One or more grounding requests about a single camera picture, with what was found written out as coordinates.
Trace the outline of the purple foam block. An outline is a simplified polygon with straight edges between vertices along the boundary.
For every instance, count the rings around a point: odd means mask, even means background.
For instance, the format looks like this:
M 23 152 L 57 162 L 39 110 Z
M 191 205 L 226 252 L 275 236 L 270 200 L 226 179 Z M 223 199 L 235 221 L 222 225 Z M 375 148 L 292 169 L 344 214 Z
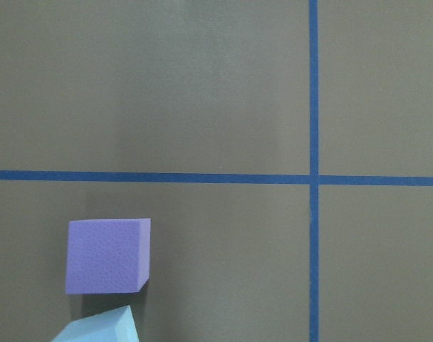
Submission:
M 151 219 L 69 222 L 67 294 L 136 293 L 150 278 Z

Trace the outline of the light blue foam block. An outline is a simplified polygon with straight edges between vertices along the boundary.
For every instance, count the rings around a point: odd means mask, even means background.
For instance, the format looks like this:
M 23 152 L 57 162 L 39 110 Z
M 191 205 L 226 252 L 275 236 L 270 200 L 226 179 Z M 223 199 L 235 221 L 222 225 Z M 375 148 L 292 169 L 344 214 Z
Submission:
M 71 321 L 53 341 L 139 341 L 130 306 Z

